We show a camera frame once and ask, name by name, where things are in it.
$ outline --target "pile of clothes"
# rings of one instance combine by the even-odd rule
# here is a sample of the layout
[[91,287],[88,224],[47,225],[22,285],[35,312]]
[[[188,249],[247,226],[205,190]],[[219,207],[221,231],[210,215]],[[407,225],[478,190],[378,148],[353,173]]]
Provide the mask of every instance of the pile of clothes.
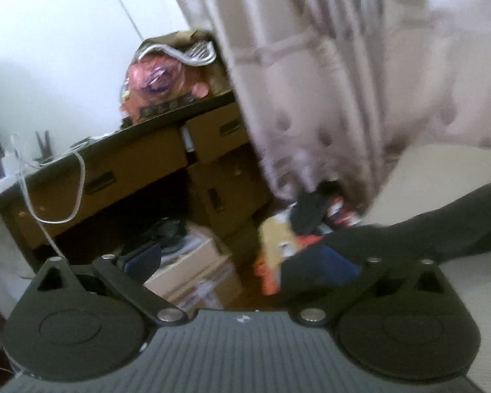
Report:
[[280,291],[280,267],[286,259],[361,220],[337,181],[323,182],[314,192],[301,192],[296,203],[260,226],[262,252],[255,262],[255,273],[262,278],[263,294]]
[[[442,264],[491,251],[491,183],[445,207],[392,226],[340,228],[318,240],[300,236],[318,219],[308,212],[311,207],[306,208],[305,216],[299,216],[302,205],[297,203],[266,220],[260,229],[263,254],[257,274],[264,280],[264,294],[277,294],[282,302],[299,294],[342,287],[358,277],[371,258],[399,268],[412,260]],[[322,207],[315,208],[322,214]]]

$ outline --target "brown cardboard box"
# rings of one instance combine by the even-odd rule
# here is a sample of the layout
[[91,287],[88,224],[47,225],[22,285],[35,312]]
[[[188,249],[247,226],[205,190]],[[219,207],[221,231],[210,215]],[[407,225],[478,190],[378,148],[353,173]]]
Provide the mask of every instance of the brown cardboard box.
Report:
[[223,309],[243,291],[229,255],[165,297],[192,316],[196,309]]
[[222,242],[231,251],[234,264],[237,266],[253,261],[260,250],[258,231],[251,219],[223,238]]
[[217,160],[249,142],[236,103],[214,109],[186,122],[197,159],[202,164]]
[[220,259],[221,256],[215,242],[208,234],[192,226],[190,234],[201,238],[202,244],[170,265],[158,269],[144,283],[144,286],[156,295],[165,298],[166,295],[191,281],[197,274]]
[[271,198],[250,145],[207,165],[197,162],[187,171],[191,219],[210,226],[220,238],[236,231]]

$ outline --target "round black pad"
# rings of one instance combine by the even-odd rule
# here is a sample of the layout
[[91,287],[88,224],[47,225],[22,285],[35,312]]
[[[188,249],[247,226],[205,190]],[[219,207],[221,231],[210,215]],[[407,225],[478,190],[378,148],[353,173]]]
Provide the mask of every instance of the round black pad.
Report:
[[128,304],[62,288],[38,293],[34,301],[22,298],[6,324],[4,347],[27,373],[73,382],[124,365],[138,354],[144,335],[142,317]]
[[463,375],[480,345],[464,311],[435,294],[394,295],[360,303],[337,325],[338,341],[358,364],[385,377],[432,382]]

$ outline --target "wooden floor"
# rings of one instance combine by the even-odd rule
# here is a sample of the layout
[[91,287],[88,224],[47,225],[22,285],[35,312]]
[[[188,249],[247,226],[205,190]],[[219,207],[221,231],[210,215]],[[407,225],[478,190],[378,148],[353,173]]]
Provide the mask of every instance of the wooden floor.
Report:
[[253,273],[253,262],[237,268],[237,275],[242,281],[244,292],[231,304],[228,310],[268,310],[273,309],[270,297],[262,295],[260,278]]

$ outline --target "white curtain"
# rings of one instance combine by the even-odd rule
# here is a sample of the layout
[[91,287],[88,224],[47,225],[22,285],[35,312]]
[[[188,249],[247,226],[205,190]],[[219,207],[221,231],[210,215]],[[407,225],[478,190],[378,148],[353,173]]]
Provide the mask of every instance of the white curtain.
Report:
[[491,147],[491,0],[198,1],[281,198],[370,199],[414,142]]

